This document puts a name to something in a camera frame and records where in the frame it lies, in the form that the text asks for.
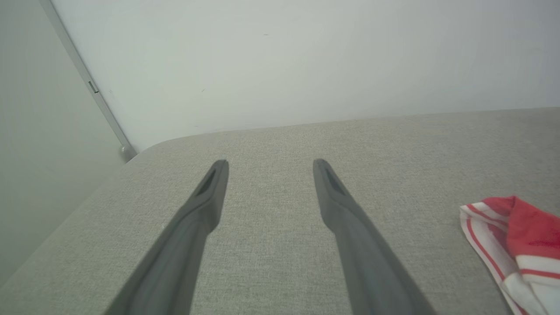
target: red and white cloth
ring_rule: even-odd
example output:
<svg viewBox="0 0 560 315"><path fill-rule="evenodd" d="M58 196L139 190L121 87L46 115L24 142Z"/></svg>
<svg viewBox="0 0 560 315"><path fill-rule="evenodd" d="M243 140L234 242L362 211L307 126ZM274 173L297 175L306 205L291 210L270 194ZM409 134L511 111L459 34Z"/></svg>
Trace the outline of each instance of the red and white cloth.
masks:
<svg viewBox="0 0 560 315"><path fill-rule="evenodd" d="M461 226L515 315L560 314L560 219L512 196L461 207Z"/></svg>

